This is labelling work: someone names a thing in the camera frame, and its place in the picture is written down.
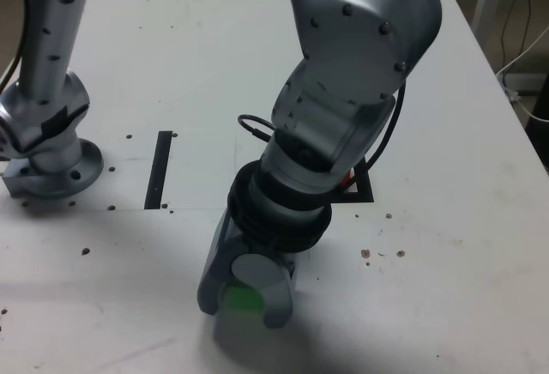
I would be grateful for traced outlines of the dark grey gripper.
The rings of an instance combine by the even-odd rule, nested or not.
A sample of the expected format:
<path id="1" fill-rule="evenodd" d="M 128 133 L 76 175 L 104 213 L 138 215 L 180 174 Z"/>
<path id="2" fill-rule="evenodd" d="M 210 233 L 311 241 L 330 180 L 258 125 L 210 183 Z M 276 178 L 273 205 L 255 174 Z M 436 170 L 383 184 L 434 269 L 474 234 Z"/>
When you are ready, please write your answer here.
<path id="1" fill-rule="evenodd" d="M 230 285 L 230 306 L 261 315 L 269 329 L 282 328 L 293 313 L 293 292 L 297 277 L 295 254 L 250 243 L 245 253 L 242 233 L 231 215 L 224 212 L 214 238 L 197 289 L 200 310 L 215 315 L 222 293 Z"/>

